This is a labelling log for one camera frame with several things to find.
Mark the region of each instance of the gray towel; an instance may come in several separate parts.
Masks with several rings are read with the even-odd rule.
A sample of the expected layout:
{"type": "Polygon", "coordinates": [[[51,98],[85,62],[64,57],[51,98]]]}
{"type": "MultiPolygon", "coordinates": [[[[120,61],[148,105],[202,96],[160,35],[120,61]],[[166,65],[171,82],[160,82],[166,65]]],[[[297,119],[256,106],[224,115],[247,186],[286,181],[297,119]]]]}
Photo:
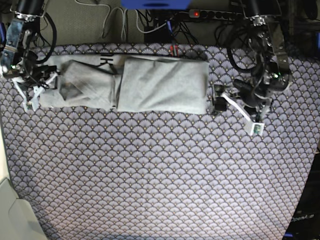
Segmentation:
{"type": "Polygon", "coordinates": [[[43,107],[117,109],[119,112],[207,112],[209,64],[186,59],[125,60],[124,73],[112,75],[77,61],[59,66],[59,88],[40,96],[43,107]]]}
{"type": "Polygon", "coordinates": [[[204,61],[129,58],[117,109],[206,114],[208,78],[209,64],[204,61]]]}
{"type": "Polygon", "coordinates": [[[85,106],[109,111],[117,107],[116,88],[120,75],[112,75],[85,64],[70,61],[59,78],[59,87],[40,95],[43,107],[85,106]]]}

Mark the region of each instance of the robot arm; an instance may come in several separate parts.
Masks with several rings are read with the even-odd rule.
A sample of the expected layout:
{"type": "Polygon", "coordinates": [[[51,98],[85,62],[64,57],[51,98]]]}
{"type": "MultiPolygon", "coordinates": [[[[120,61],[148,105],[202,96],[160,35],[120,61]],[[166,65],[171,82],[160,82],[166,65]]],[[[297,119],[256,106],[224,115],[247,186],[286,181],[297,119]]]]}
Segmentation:
{"type": "Polygon", "coordinates": [[[0,60],[1,73],[4,78],[21,77],[25,85],[45,81],[42,77],[53,68],[38,67],[51,56],[57,41],[57,30],[51,17],[44,11],[44,0],[19,0],[6,36],[6,45],[0,60]],[[48,55],[38,60],[36,54],[30,51],[30,44],[40,33],[40,18],[46,18],[52,26],[53,41],[48,55]]]}
{"type": "MultiPolygon", "coordinates": [[[[246,119],[247,132],[262,135],[264,116],[270,112],[273,96],[284,92],[291,84],[289,58],[285,51],[285,39],[278,20],[281,9],[278,0],[241,0],[245,19],[234,25],[226,41],[227,54],[232,66],[243,74],[251,74],[250,81],[235,79],[233,86],[245,105],[242,111],[235,101],[231,105],[241,109],[246,119]],[[249,45],[255,52],[256,66],[241,68],[234,60],[230,48],[242,28],[248,30],[249,45]]],[[[230,96],[221,94],[225,103],[230,96]]]]}

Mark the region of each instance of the blue object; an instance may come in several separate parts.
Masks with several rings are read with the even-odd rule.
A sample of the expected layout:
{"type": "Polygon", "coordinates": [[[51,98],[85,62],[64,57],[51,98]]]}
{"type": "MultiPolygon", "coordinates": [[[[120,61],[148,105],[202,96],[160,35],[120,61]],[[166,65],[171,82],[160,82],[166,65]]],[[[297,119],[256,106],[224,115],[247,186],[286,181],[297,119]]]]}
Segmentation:
{"type": "Polygon", "coordinates": [[[127,9],[178,9],[188,8],[191,0],[122,0],[127,9]]]}
{"type": "Polygon", "coordinates": [[[285,235],[284,235],[284,237],[286,237],[286,238],[293,238],[294,235],[293,235],[292,233],[286,232],[285,235]]]}
{"type": "Polygon", "coordinates": [[[318,54],[320,53],[320,32],[316,34],[316,47],[318,49],[318,54]]]}
{"type": "Polygon", "coordinates": [[[169,29],[170,33],[173,34],[171,22],[170,22],[170,21],[167,21],[167,22],[166,22],[166,25],[168,26],[168,29],[169,29]]]}
{"type": "Polygon", "coordinates": [[[7,36],[7,32],[6,32],[6,26],[3,22],[0,23],[0,37],[1,37],[1,43],[5,43],[6,42],[6,36],[7,36]]]}

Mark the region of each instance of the gray floor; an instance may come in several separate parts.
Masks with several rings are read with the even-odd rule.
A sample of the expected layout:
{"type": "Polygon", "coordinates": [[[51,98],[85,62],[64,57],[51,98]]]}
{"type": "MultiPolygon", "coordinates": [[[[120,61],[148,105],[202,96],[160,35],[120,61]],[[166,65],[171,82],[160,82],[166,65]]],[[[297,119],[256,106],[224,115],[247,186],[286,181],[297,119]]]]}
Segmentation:
{"type": "MultiPolygon", "coordinates": [[[[120,0],[102,0],[101,3],[109,4],[113,8],[121,7],[120,0]]],[[[190,8],[204,10],[226,10],[228,0],[193,0],[190,8]]],[[[118,12],[109,21],[110,34],[107,38],[100,37],[102,24],[107,14],[107,8],[103,6],[84,6],[75,3],[73,0],[53,0],[48,12],[53,18],[58,31],[59,45],[83,44],[83,43],[121,43],[122,16],[118,12]]],[[[130,10],[128,12],[128,42],[142,43],[144,35],[136,28],[136,14],[130,10]]],[[[189,24],[191,32],[202,44],[213,45],[213,31],[215,26],[211,23],[189,24]]],[[[43,35],[51,39],[51,29],[48,27],[43,31],[43,35]]],[[[187,43],[183,36],[180,43],[187,43]]]]}

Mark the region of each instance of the table surface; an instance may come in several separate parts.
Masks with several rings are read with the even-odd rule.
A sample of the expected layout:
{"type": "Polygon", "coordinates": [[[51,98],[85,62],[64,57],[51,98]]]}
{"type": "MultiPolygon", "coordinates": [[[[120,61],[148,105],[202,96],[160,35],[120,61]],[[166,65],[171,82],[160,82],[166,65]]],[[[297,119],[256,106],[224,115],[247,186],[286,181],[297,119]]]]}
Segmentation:
{"type": "MultiPolygon", "coordinates": [[[[84,44],[55,54],[169,56],[169,49],[84,44]]],[[[179,54],[210,63],[208,104],[213,84],[248,77],[232,68],[225,49],[180,45],[179,54]]],[[[235,58],[242,67],[252,63],[243,50],[235,58]]],[[[233,109],[216,117],[86,107],[25,113],[12,82],[1,79],[13,186],[51,240],[280,240],[320,138],[319,63],[291,59],[290,67],[294,82],[274,97],[263,136],[247,135],[233,109]]]]}

